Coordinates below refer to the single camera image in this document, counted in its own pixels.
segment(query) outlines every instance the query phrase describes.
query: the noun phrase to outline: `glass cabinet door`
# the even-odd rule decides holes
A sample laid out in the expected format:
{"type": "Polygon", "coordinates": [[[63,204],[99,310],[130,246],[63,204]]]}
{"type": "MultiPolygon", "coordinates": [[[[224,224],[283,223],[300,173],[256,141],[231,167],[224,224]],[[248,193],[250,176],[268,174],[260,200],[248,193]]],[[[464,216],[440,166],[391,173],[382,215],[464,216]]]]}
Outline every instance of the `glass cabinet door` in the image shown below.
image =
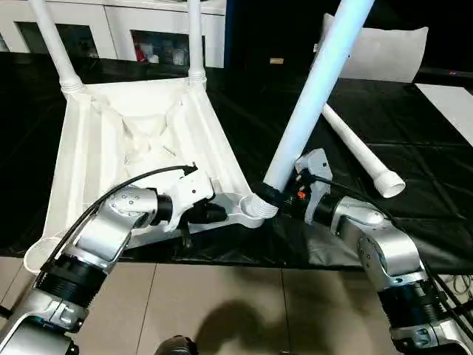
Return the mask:
{"type": "MultiPolygon", "coordinates": [[[[189,65],[187,12],[106,7],[118,59],[189,65]]],[[[223,67],[225,16],[202,14],[207,67],[223,67]]]]}
{"type": "MultiPolygon", "coordinates": [[[[189,66],[189,38],[187,35],[139,30],[131,30],[130,35],[133,38],[137,61],[189,66]]],[[[205,36],[203,36],[203,47],[205,58],[205,36]]]]}
{"type": "MultiPolygon", "coordinates": [[[[47,54],[47,47],[36,22],[16,22],[30,53],[47,54]]],[[[57,24],[66,51],[71,56],[97,58],[92,32],[89,26],[80,24],[57,24]]]]}
{"type": "MultiPolygon", "coordinates": [[[[59,2],[47,5],[70,55],[117,58],[103,6],[59,2]]],[[[0,33],[10,52],[47,53],[27,1],[0,1],[0,33]]]]}

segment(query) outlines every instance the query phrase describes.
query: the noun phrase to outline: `table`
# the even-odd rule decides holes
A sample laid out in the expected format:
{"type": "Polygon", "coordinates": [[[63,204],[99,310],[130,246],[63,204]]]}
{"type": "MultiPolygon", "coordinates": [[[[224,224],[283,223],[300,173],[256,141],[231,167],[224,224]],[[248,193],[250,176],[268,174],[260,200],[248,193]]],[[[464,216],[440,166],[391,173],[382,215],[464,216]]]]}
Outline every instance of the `table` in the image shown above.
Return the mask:
{"type": "MultiPolygon", "coordinates": [[[[75,59],[86,84],[186,76],[184,69],[75,59]]],[[[40,237],[65,100],[45,55],[0,53],[4,122],[0,170],[4,219],[0,254],[21,257],[40,237]]],[[[302,77],[208,70],[208,95],[249,184],[262,180],[304,84],[302,77]]],[[[321,118],[306,150],[325,149],[334,180],[376,199],[414,237],[439,273],[473,272],[473,148],[413,84],[339,80],[329,104],[407,183],[382,200],[372,181],[321,118]]],[[[285,268],[357,269],[354,253],[321,227],[288,217],[256,230],[196,234],[194,247],[167,240],[124,260],[285,268]]]]}

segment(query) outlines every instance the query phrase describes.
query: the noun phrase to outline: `white plastic chair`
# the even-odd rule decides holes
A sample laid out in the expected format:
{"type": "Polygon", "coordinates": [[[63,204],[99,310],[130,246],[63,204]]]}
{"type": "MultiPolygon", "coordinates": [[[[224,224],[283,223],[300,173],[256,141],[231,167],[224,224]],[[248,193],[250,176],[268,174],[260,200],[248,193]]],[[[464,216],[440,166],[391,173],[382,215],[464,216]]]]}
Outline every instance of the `white plastic chair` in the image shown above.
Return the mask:
{"type": "MultiPolygon", "coordinates": [[[[190,232],[232,223],[262,224],[241,210],[252,195],[205,91],[200,0],[188,1],[188,78],[84,85],[44,0],[30,0],[67,99],[43,238],[60,234],[115,184],[163,166],[196,163],[210,177],[228,219],[190,225],[190,232]]],[[[181,172],[136,183],[165,193],[181,172]]],[[[137,230],[129,248],[176,236],[163,226],[137,230]]]]}

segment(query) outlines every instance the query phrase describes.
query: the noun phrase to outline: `floor tile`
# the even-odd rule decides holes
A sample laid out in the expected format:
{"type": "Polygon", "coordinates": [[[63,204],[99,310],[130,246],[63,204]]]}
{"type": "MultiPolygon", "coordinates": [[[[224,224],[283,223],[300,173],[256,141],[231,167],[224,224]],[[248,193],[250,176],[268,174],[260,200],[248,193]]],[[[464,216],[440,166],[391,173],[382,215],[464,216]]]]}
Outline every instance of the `floor tile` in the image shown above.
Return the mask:
{"type": "Polygon", "coordinates": [[[280,270],[158,265],[138,354],[177,334],[203,355],[288,351],[280,270]]]}
{"type": "MultiPolygon", "coordinates": [[[[5,294],[5,297],[1,301],[1,305],[6,308],[12,309],[15,308],[26,295],[28,290],[31,289],[33,282],[35,280],[35,275],[27,271],[22,265],[22,259],[18,273],[15,276],[15,279],[11,282],[8,292],[5,294]]],[[[6,320],[0,318],[0,328],[4,326],[6,320]]]]}
{"type": "Polygon", "coordinates": [[[366,276],[284,270],[294,355],[394,355],[389,323],[366,276]]]}
{"type": "Polygon", "coordinates": [[[8,288],[20,269],[22,259],[0,257],[0,302],[7,294],[8,288]]]}
{"type": "Polygon", "coordinates": [[[119,263],[73,336],[81,354],[136,354],[155,264],[119,263]]]}

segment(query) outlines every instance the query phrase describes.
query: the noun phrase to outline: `white plastic tube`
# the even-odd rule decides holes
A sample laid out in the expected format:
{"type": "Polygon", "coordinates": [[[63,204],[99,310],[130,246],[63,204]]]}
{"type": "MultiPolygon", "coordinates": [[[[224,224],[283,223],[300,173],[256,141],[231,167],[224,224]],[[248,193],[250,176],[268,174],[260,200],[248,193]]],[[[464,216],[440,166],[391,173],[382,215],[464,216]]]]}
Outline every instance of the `white plastic tube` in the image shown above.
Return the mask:
{"type": "Polygon", "coordinates": [[[365,143],[343,122],[340,116],[327,104],[322,110],[327,122],[332,126],[340,139],[347,145],[348,149],[355,155],[363,168],[370,174],[375,188],[384,198],[394,197],[401,193],[406,183],[398,174],[389,170],[381,160],[367,147],[365,143]]]}
{"type": "Polygon", "coordinates": [[[279,191],[285,188],[322,107],[340,76],[374,0],[342,0],[326,39],[317,55],[296,108],[286,126],[264,182],[279,191]]]}
{"type": "Polygon", "coordinates": [[[189,67],[190,84],[202,83],[205,85],[203,44],[202,44],[202,20],[200,16],[200,0],[188,0],[189,16],[189,52],[191,65],[189,67]]]}
{"type": "Polygon", "coordinates": [[[30,5],[35,12],[39,30],[58,71],[62,91],[64,94],[80,91],[84,85],[74,71],[46,2],[44,0],[30,0],[30,5]]]}

